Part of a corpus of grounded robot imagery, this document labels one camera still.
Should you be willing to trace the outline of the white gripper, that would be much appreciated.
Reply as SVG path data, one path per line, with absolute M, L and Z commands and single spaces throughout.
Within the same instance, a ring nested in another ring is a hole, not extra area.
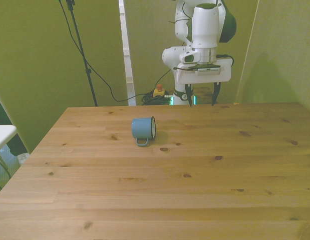
M 214 83 L 212 103 L 214 106 L 218 98 L 221 82 L 227 82 L 231 78 L 231 59 L 218 59 L 216 62 L 200 67 L 195 63 L 180 63 L 175 68 L 175 81 L 185 85 L 185 93 L 190 107 L 192 107 L 192 84 Z

